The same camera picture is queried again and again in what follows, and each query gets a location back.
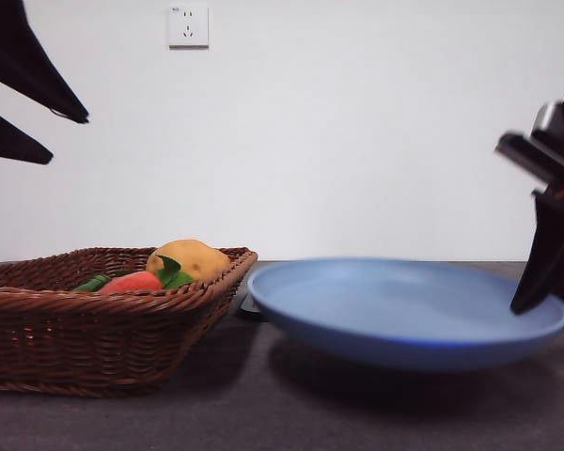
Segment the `plate rim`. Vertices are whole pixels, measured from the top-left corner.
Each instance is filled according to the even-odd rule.
[[[343,334],[351,334],[351,335],[358,335],[364,338],[375,338],[378,340],[385,340],[389,342],[397,342],[403,343],[407,345],[416,345],[416,346],[450,346],[450,347],[475,347],[475,346],[492,346],[492,345],[501,345],[501,344],[513,344],[519,342],[527,342],[535,339],[544,338],[546,336],[551,336],[552,334],[558,333],[560,330],[564,328],[564,302],[559,299],[556,295],[550,294],[547,296],[546,302],[552,303],[559,312],[560,318],[553,324],[549,326],[545,326],[540,330],[537,330],[535,333],[531,334],[523,334],[514,337],[498,337],[498,338],[486,338],[486,339],[463,339],[463,338],[431,338],[431,337],[415,337],[409,336],[405,334],[387,334],[387,333],[377,333],[372,334],[368,332],[360,332],[356,331],[355,329],[350,329],[342,326],[330,325],[327,322],[319,322],[313,319],[305,319],[300,315],[289,314],[287,311],[283,309],[276,308],[271,306],[270,303],[267,303],[262,300],[264,296],[256,289],[255,281],[257,278],[262,277],[264,273],[271,272],[273,270],[279,269],[281,267],[286,266],[296,266],[302,264],[312,264],[312,263],[324,263],[324,262],[340,262],[340,261],[362,261],[362,262],[381,262],[385,264],[405,264],[405,263],[414,263],[417,265],[423,266],[435,266],[435,267],[442,267],[449,269],[454,272],[469,272],[472,274],[484,275],[485,277],[490,277],[498,280],[502,280],[504,282],[510,282],[511,284],[517,284],[517,281],[511,279],[509,277],[496,274],[493,272],[481,270],[478,268],[466,267],[461,266],[459,264],[452,264],[445,261],[431,261],[431,260],[416,260],[416,259],[403,259],[403,258],[387,258],[387,257],[309,257],[309,258],[301,258],[296,260],[286,260],[286,261],[277,261],[270,265],[264,266],[263,268],[259,268],[255,272],[249,275],[249,279],[247,281],[247,287],[251,295],[253,296],[257,305],[267,312],[268,310],[274,312],[275,314],[279,315],[283,318],[292,319],[297,322],[301,322],[304,324],[308,324],[310,327],[315,327],[321,330],[326,330],[328,332],[336,332],[336,333],[343,333]]]

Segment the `white wall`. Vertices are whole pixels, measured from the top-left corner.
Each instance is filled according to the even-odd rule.
[[[539,186],[494,153],[564,95],[564,0],[211,0],[169,51],[156,0],[27,0],[89,110],[0,85],[55,153],[0,159],[0,260],[197,237],[264,259],[525,259]]]

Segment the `basket rim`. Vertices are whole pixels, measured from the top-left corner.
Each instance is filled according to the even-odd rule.
[[[77,253],[125,253],[152,252],[150,247],[88,247],[48,257],[1,263],[0,269],[13,270],[17,266],[34,264],[46,259],[65,257]],[[167,311],[188,311],[207,303],[229,289],[239,278],[242,279],[258,255],[247,247],[217,248],[222,252],[241,252],[224,270],[208,280],[196,280],[179,288],[160,290],[128,290],[110,294],[98,292],[59,290],[34,290],[29,288],[0,287],[0,310],[17,311],[41,310],[57,313],[113,313],[147,314]]]

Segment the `orange carrot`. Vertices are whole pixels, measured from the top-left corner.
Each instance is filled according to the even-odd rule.
[[[161,289],[159,277],[152,272],[139,271],[116,277],[104,287],[99,289],[101,294],[111,294],[119,291],[130,291],[134,289]]]

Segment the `green leaf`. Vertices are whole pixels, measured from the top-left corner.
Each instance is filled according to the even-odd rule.
[[[163,288],[179,288],[182,285],[190,284],[194,281],[195,279],[193,279],[190,274],[187,274],[184,271],[179,271],[178,274],[167,283],[167,285],[163,285]]]
[[[163,268],[157,271],[157,277],[165,289],[179,288],[182,285],[190,284],[195,279],[181,270],[178,261],[168,256],[157,256],[163,261]]]
[[[168,256],[157,256],[163,261],[163,268],[157,271],[157,277],[161,281],[161,285],[166,287],[171,280],[178,275],[181,265],[178,261]]]
[[[137,270],[119,270],[119,271],[115,271],[115,277],[123,277],[124,275],[131,274],[132,272],[137,272]]]
[[[86,280],[82,285],[74,288],[72,291],[90,291],[90,292],[98,291],[110,281],[111,281],[111,277],[109,277],[108,275],[104,275],[104,274],[93,275],[88,280]]]

